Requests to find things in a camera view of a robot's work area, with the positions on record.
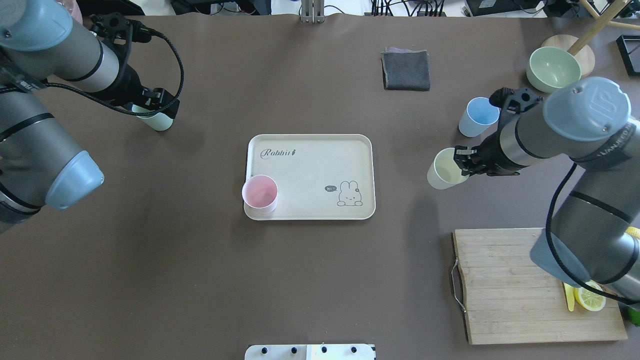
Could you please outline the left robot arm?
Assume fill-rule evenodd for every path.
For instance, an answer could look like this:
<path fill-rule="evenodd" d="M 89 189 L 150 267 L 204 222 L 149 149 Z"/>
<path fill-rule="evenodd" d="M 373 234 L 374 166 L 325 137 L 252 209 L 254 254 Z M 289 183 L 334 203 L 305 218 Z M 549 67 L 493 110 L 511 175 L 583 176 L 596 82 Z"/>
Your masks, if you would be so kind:
<path fill-rule="evenodd" d="M 55 0 L 1 2 L 1 231 L 43 207 L 64 210 L 105 176 L 35 92 L 58 88 L 163 132 L 179 95 L 141 84 L 133 43 L 169 38 L 119 13 L 94 14 L 87 29 Z"/>

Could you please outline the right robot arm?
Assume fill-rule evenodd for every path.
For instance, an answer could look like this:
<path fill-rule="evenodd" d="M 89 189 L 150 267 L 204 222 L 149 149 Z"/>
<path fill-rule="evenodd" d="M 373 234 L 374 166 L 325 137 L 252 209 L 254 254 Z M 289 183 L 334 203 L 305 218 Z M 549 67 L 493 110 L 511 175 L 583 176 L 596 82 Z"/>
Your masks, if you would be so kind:
<path fill-rule="evenodd" d="M 639 122 L 629 96 L 610 79 L 590 76 L 546 99 L 529 89 L 502 88 L 490 97 L 496 132 L 480 145 L 455 146 L 464 176 L 517 176 L 564 154 L 583 174 L 557 206 L 551 198 L 544 232 L 530 259 L 558 280 L 594 281 L 611 299 L 639 309 L 639 241 L 626 233 L 639 215 Z"/>

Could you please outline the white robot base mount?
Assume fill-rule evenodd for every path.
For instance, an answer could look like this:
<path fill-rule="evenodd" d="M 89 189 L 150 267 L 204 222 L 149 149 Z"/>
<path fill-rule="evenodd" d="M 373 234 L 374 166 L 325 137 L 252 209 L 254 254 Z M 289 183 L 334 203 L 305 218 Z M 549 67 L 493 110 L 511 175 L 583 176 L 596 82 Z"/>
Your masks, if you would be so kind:
<path fill-rule="evenodd" d="M 375 346 L 366 343 L 256 344 L 245 360 L 375 360 Z"/>

